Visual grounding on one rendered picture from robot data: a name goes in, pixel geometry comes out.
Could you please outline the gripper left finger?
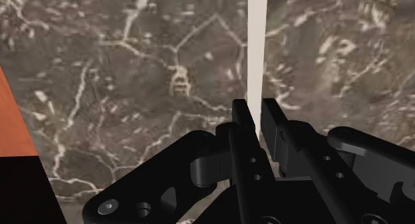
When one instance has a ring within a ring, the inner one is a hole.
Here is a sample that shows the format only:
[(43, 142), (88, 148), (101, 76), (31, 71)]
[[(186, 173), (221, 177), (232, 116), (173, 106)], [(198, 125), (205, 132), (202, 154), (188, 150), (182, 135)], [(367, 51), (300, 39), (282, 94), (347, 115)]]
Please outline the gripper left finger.
[(196, 130), (91, 198), (84, 224), (178, 224), (218, 182), (232, 179), (229, 127)]

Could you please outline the white long-handled utensil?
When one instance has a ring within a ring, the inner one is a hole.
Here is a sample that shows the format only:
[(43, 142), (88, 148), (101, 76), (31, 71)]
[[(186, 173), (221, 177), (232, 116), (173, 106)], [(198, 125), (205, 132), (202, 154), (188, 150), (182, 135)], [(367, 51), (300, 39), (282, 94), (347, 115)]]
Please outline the white long-handled utensil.
[(247, 105), (261, 131), (261, 99), (267, 22), (267, 0), (247, 0)]

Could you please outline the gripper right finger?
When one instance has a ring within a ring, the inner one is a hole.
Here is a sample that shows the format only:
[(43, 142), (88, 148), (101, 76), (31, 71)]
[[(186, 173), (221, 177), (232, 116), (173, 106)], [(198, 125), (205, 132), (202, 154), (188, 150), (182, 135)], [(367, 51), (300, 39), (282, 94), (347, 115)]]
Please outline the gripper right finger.
[(309, 177), (336, 224), (415, 224), (415, 152), (354, 128), (324, 136), (261, 101), (261, 129), (283, 177)]

